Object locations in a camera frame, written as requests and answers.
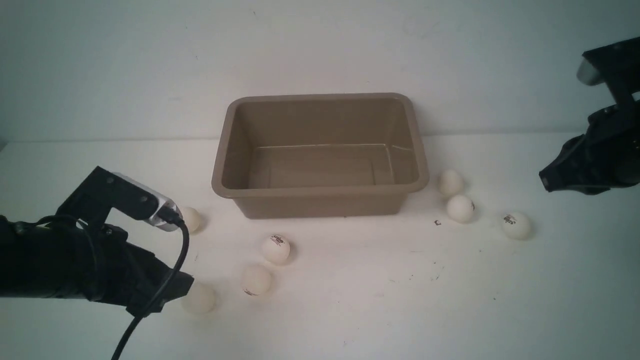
cable connector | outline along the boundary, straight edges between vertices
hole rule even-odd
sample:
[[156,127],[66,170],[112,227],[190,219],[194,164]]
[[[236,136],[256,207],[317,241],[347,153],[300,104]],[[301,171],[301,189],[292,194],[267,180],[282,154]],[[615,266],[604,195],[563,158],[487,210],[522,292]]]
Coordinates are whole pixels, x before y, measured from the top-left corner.
[[169,224],[179,225],[184,223],[182,219],[182,214],[180,214],[180,210],[176,207],[176,210],[169,208],[167,206],[163,206],[158,210],[157,216],[162,220],[168,222]]

white tabletop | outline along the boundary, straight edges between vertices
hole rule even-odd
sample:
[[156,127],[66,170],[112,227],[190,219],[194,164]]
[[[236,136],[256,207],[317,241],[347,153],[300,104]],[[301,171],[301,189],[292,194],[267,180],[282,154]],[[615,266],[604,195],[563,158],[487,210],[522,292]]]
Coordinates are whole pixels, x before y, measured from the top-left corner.
[[[424,139],[432,181],[388,217],[248,220],[210,186],[216,140],[10,143],[0,152],[0,213],[34,221],[96,166],[197,208],[183,270],[210,283],[214,312],[170,302],[144,320],[123,359],[638,359],[640,187],[596,197],[547,193],[538,171],[574,134]],[[455,168],[480,217],[449,220],[436,175]],[[527,213],[528,241],[500,215]],[[439,220],[442,225],[435,225]],[[172,265],[179,233],[116,211],[109,223]],[[273,291],[239,286],[263,263],[261,239],[289,237],[294,261],[270,266]],[[85,300],[0,299],[5,359],[108,359],[131,316]]]

silver metal part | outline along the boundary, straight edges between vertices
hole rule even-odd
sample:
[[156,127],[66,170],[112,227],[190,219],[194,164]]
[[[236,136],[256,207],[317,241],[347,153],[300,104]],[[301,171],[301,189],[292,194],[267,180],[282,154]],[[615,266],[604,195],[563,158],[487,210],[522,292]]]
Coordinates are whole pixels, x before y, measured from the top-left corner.
[[581,83],[589,86],[602,84],[603,82],[600,72],[596,68],[594,68],[593,65],[587,61],[587,59],[582,60],[576,76]]
[[156,209],[156,211],[154,212],[153,215],[151,215],[150,218],[145,219],[145,222],[151,226],[157,227],[158,229],[162,229],[164,231],[174,231],[177,230],[178,227],[176,225],[173,224],[169,224],[168,222],[164,221],[163,219],[158,217],[158,211],[160,211],[160,209],[162,208],[170,208],[172,210],[174,210],[175,212],[177,212],[180,217],[182,217],[182,213],[180,212],[180,209],[178,208],[178,205],[175,204],[175,202],[171,199],[169,199],[168,197],[164,196],[163,194],[149,188],[148,186],[145,186],[144,184],[141,184],[137,181],[135,181],[134,179],[131,179],[130,177],[126,176],[126,175],[122,175],[119,172],[114,172],[114,175],[121,177],[123,180],[132,183],[133,185],[136,185],[138,188],[141,188],[142,190],[145,190],[146,192],[150,193],[151,195],[153,195],[154,197],[156,197],[158,199],[158,208]]

black cable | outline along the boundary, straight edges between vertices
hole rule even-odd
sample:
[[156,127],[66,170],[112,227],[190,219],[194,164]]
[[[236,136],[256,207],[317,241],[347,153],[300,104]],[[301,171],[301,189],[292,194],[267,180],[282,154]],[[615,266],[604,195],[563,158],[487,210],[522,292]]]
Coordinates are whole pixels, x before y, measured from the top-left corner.
[[185,225],[184,221],[182,221],[182,219],[180,218],[175,219],[175,221],[170,221],[167,219],[167,222],[177,225],[180,228],[180,230],[182,230],[182,249],[180,250],[180,255],[178,255],[178,260],[175,262],[175,266],[169,273],[169,276],[167,276],[167,278],[164,280],[162,285],[160,285],[160,287],[158,288],[154,296],[151,297],[151,300],[149,300],[147,305],[143,308],[142,312],[138,316],[135,316],[133,320],[131,320],[131,323],[127,327],[127,330],[125,330],[124,334],[122,334],[122,337],[120,338],[120,342],[118,342],[118,346],[116,347],[116,350],[113,352],[113,356],[111,356],[111,360],[118,360],[120,358],[120,355],[122,354],[122,350],[124,350],[124,347],[126,346],[127,341],[129,341],[129,338],[131,337],[133,330],[136,329],[136,326],[138,326],[138,324],[142,321],[142,319],[144,319],[145,316],[148,315],[148,312],[155,306],[156,302],[162,297],[162,295],[164,294],[169,284],[173,281],[173,278],[175,278],[178,272],[180,272],[180,268],[182,267],[182,264],[184,263],[184,260],[187,257],[187,250],[189,250],[189,230],[187,229],[187,225]]

brown plastic tub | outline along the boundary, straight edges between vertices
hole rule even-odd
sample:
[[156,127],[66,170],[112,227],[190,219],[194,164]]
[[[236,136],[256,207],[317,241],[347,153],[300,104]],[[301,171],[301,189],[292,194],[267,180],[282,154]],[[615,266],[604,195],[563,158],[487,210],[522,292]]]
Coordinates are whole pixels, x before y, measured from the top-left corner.
[[245,97],[220,136],[211,186],[248,218],[388,215],[429,181],[409,98]]

